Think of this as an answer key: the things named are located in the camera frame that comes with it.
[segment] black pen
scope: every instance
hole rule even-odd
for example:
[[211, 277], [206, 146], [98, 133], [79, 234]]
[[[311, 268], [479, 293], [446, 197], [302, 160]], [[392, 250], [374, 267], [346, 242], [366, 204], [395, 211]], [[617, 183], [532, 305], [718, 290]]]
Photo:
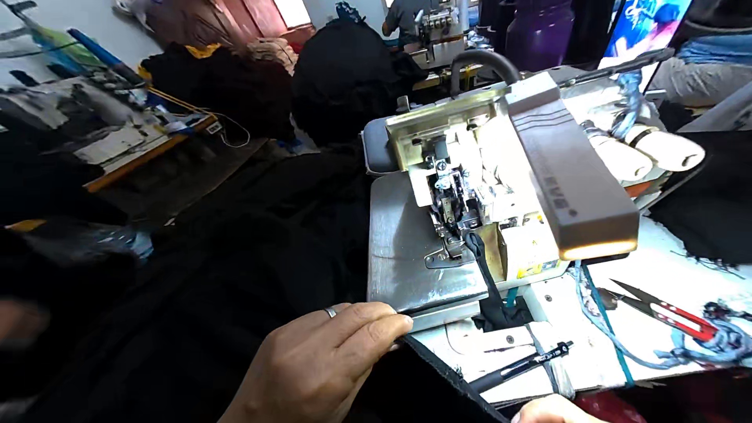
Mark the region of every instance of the black pen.
[[531, 354], [525, 358], [517, 360], [508, 366], [501, 369], [494, 370], [487, 375], [481, 376], [470, 382], [470, 387], [478, 391], [478, 393], [488, 391], [491, 388], [501, 385], [509, 379], [516, 378], [517, 376], [542, 366], [546, 361], [551, 361], [556, 357], [569, 354], [569, 347], [575, 343], [569, 341], [567, 343], [559, 342], [559, 345], [549, 352], [543, 354]]

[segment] sewing machine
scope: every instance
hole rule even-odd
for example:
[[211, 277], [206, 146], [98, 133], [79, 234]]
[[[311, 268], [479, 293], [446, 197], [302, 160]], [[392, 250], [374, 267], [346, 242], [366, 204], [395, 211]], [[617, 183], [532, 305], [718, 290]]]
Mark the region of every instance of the sewing machine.
[[420, 42], [406, 45], [405, 52], [421, 68], [447, 66], [465, 50], [468, 0], [440, 0], [437, 9], [418, 13], [415, 26]]
[[616, 139], [629, 119], [625, 93], [599, 72], [561, 67], [468, 93], [453, 87], [453, 99], [369, 123], [366, 162], [381, 177], [371, 189], [368, 300], [411, 315], [414, 331], [479, 314], [488, 288], [468, 233], [483, 239], [501, 291], [561, 276], [571, 260], [636, 249], [638, 208], [705, 152], [663, 132], [646, 102]]

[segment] white cable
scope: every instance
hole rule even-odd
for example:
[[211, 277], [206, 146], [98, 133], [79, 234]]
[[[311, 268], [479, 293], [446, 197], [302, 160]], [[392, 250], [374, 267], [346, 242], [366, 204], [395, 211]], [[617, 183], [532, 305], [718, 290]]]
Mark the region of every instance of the white cable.
[[217, 113], [217, 112], [215, 112], [215, 111], [212, 111], [211, 113], [213, 113], [213, 114], [215, 114], [215, 115], [217, 115], [217, 116], [224, 116], [224, 117], [226, 117], [226, 118], [227, 118], [227, 119], [229, 119], [229, 120], [230, 120], [231, 122], [233, 122], [233, 123], [234, 123], [235, 125], [238, 125], [238, 127], [240, 127], [240, 129], [244, 130], [244, 131], [245, 131], [245, 133], [246, 133], [246, 134], [248, 135], [248, 138], [247, 138], [247, 139], [245, 140], [245, 142], [244, 142], [243, 144], [240, 144], [240, 145], [232, 145], [232, 144], [230, 144], [230, 143], [228, 143], [228, 142], [227, 142], [227, 137], [226, 137], [226, 135], [225, 135], [226, 131], [225, 131], [225, 129], [224, 129], [224, 128], [222, 128], [222, 132], [220, 133], [220, 138], [222, 139], [222, 142], [223, 142], [223, 143], [225, 143], [225, 145], [226, 145], [227, 147], [231, 147], [231, 148], [242, 148], [242, 147], [245, 147], [246, 145], [250, 144], [250, 132], [248, 132], [248, 129], [245, 129], [245, 128], [244, 128], [244, 127], [243, 127], [243, 126], [241, 125], [241, 124], [239, 124], [239, 123], [235, 122], [235, 121], [234, 121], [234, 120], [233, 120], [233, 119], [232, 119], [232, 118], [231, 118], [230, 116], [227, 116], [226, 114], [221, 114], [221, 113]]

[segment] hand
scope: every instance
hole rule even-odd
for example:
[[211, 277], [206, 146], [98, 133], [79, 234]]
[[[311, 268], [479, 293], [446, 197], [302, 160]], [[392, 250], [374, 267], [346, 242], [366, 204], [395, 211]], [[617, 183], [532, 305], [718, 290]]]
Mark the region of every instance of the hand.
[[558, 394], [530, 401], [512, 423], [605, 423], [582, 411]]
[[384, 303], [339, 304], [270, 333], [220, 423], [340, 422], [373, 365], [413, 327]]

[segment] ring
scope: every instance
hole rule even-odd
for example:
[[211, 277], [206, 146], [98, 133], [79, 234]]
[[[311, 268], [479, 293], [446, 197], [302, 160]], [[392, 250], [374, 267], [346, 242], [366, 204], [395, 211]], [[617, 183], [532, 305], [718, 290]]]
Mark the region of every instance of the ring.
[[330, 318], [333, 318], [337, 315], [337, 312], [332, 307], [324, 307], [324, 311], [329, 313]]

